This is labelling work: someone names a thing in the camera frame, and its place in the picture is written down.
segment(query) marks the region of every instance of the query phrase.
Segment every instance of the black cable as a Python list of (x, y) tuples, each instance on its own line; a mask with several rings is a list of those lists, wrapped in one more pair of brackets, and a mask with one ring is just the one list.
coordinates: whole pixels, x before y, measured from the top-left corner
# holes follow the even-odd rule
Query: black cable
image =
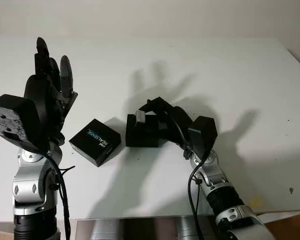
[(204, 235), (202, 234), (200, 225), (199, 225), (199, 221), (198, 221), (198, 215), (195, 209), (195, 205), (194, 205), (194, 201), (192, 199), (192, 195), (191, 195), (191, 182), (193, 180), (193, 177), (195, 176), (196, 172), (199, 170), (199, 168), (201, 168), (201, 166), (204, 164), (204, 161), (201, 161), (192, 171), (192, 173), (190, 174), (189, 180), (188, 180), (188, 198), (189, 198), (189, 202), (190, 202), (190, 206), (191, 206), (191, 211), (192, 211), (192, 215), (194, 218), (194, 223), (195, 223), (195, 229), (196, 232), (198, 234), (199, 240), (205, 240), (204, 239)]
[(51, 163), (57, 178), (59, 180), (59, 193), (60, 197), (62, 199), (62, 204), (63, 204), (63, 216), (64, 216), (64, 230), (65, 230), (65, 239), (70, 240), (70, 235), (71, 235), (71, 226), (70, 226), (70, 221), (69, 221), (69, 206), (68, 206), (68, 196), (67, 196), (67, 190), (66, 190), (66, 184), (64, 181), (64, 177), (54, 161), (54, 159), (48, 155), (47, 153), (42, 154), (46, 159), (49, 160)]
[(73, 168), (75, 168), (76, 166), (71, 166), (71, 167), (68, 167), (68, 168), (60, 168), (60, 170), (61, 171), (64, 171), (63, 173), (62, 173), (62, 176), (66, 173), (66, 172), (68, 172), (69, 170), (71, 170), (71, 169), (73, 169)]
[(195, 206), (196, 215), (198, 215), (199, 197), (200, 197), (200, 184), (198, 184), (198, 196), (196, 197), (196, 206)]
[(187, 142), (187, 140), (186, 140), (186, 138), (184, 136), (184, 133), (182, 132), (180, 126), (177, 123), (177, 121), (171, 115), (169, 115), (167, 112), (165, 112), (165, 113), (172, 120), (172, 122), (174, 123), (174, 125), (176, 126), (176, 128), (177, 128), (177, 130), (178, 130), (178, 132), (180, 134), (180, 137), (181, 137), (181, 140), (182, 140), (183, 144), (184, 145), (188, 145), (188, 142)]

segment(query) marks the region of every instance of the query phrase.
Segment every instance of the white tabletop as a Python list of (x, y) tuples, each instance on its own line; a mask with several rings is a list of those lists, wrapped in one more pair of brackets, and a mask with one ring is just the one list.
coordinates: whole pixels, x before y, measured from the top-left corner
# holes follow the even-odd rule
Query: white tabletop
[[(127, 113), (158, 96), (195, 119), (213, 117), (214, 149), (256, 212), (300, 210), (300, 64), (273, 39), (50, 39), (67, 55), (78, 98), (63, 127), (61, 167), (72, 219), (190, 215), (190, 163), (172, 143), (120, 147), (101, 167), (68, 140), (93, 118), (125, 139)], [(22, 96), (36, 38), (0, 37), (0, 95)], [(0, 138), (0, 221), (11, 221), (18, 149)], [(62, 204), (57, 217), (63, 218)], [(201, 214), (211, 214), (202, 198)]]

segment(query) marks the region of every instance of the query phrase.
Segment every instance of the robotic arm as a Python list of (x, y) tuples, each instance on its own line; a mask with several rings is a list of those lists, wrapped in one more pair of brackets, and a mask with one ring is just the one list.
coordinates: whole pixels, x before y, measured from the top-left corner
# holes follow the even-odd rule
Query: robotic arm
[(60, 71), (49, 57), (45, 41), (38, 38), (35, 75), (29, 77), (24, 97), (0, 96), (0, 136), (20, 147), (19, 169), (13, 180), (15, 240), (59, 240), (57, 190), (64, 209), (66, 239), (70, 239), (68, 198), (58, 167), (65, 118), (78, 94), (73, 91), (69, 59), (63, 56)]
[[(147, 115), (154, 112), (156, 116)], [(135, 114), (128, 115), (126, 143), (130, 147), (153, 147), (159, 138), (176, 143), (183, 149), (183, 156), (193, 167), (188, 180), (188, 197), (199, 240), (203, 240), (197, 211), (191, 195), (191, 182), (196, 181), (211, 206), (215, 223), (224, 240), (274, 240), (275, 238), (257, 218), (252, 209), (240, 199), (218, 164), (212, 150), (217, 138), (213, 118), (199, 116), (192, 121), (179, 106), (171, 106), (158, 97), (148, 100)]]

